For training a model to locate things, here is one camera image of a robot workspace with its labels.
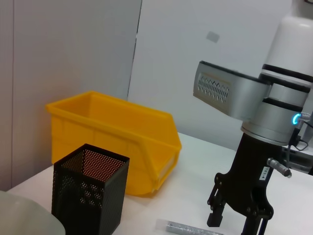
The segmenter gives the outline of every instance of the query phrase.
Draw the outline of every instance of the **clear plastic tube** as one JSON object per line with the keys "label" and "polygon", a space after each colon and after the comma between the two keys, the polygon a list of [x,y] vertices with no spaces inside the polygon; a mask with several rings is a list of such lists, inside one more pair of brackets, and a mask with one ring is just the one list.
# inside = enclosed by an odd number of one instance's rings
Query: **clear plastic tube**
{"label": "clear plastic tube", "polygon": [[178,235],[223,235],[209,230],[198,229],[184,224],[179,224],[163,219],[156,221],[156,228]]}

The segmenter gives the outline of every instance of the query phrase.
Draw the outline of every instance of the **white table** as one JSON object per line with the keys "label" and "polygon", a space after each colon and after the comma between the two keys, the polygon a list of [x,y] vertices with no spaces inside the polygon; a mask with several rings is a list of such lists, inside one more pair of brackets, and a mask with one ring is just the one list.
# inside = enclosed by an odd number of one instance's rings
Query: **white table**
{"label": "white table", "polygon": [[[114,235],[164,234],[155,231],[158,218],[210,229],[225,235],[240,235],[245,217],[229,206],[220,228],[208,228],[206,201],[217,172],[228,172],[235,151],[180,134],[183,149],[177,167],[154,198],[126,196],[121,224]],[[274,207],[266,235],[311,235],[313,233],[313,177],[293,171],[287,179],[274,172],[268,200]],[[9,192],[30,198],[51,210],[53,168],[50,167]]]}

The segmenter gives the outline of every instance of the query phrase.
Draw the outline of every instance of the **white partition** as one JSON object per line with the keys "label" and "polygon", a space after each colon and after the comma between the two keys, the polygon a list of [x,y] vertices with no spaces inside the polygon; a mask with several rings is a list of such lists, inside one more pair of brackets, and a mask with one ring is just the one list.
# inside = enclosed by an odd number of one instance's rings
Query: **white partition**
{"label": "white partition", "polygon": [[13,1],[0,1],[0,190],[11,188]]}
{"label": "white partition", "polygon": [[198,63],[204,60],[259,76],[290,4],[291,0],[144,0],[129,101],[172,113],[184,134],[237,149],[241,122],[193,97]]}
{"label": "white partition", "polygon": [[127,98],[140,5],[15,0],[13,185],[51,165],[45,104],[88,90]]}

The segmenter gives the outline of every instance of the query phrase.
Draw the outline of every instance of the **black mesh pen holder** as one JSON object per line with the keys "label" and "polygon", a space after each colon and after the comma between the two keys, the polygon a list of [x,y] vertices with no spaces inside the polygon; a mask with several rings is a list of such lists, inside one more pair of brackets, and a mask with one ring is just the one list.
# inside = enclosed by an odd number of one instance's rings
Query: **black mesh pen holder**
{"label": "black mesh pen holder", "polygon": [[111,235],[121,221],[129,158],[84,144],[54,164],[52,214],[67,235]]}

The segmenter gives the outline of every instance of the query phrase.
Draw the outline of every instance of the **yellow storage bin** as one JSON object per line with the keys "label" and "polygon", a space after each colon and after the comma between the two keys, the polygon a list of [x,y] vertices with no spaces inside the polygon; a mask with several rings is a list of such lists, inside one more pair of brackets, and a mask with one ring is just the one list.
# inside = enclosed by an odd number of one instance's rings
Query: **yellow storage bin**
{"label": "yellow storage bin", "polygon": [[48,104],[52,163],[85,143],[130,158],[126,193],[159,189],[175,167],[181,144],[173,117],[97,92]]}

